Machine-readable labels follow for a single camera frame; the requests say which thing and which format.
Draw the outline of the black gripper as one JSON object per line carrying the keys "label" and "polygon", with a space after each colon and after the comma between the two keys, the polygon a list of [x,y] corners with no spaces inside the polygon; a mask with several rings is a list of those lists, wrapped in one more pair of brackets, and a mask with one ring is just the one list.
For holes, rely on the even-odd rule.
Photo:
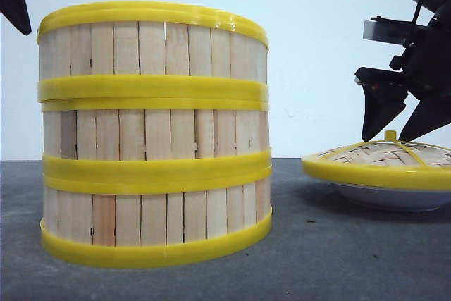
{"label": "black gripper", "polygon": [[405,51],[392,58],[390,70],[356,71],[365,96],[363,140],[375,137],[404,110],[407,91],[419,103],[402,129],[401,141],[450,124],[450,9],[439,8],[425,27],[405,41]]}

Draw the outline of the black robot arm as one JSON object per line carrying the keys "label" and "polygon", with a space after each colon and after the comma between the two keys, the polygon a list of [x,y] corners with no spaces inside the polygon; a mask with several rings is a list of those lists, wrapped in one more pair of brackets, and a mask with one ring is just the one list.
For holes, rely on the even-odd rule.
{"label": "black robot arm", "polygon": [[355,81],[363,88],[365,114],[362,139],[375,137],[404,108],[408,94],[419,103],[400,134],[412,141],[450,124],[450,0],[413,0],[414,17],[421,8],[433,12],[428,25],[372,17],[364,24],[364,39],[399,44],[389,70],[361,67]]}

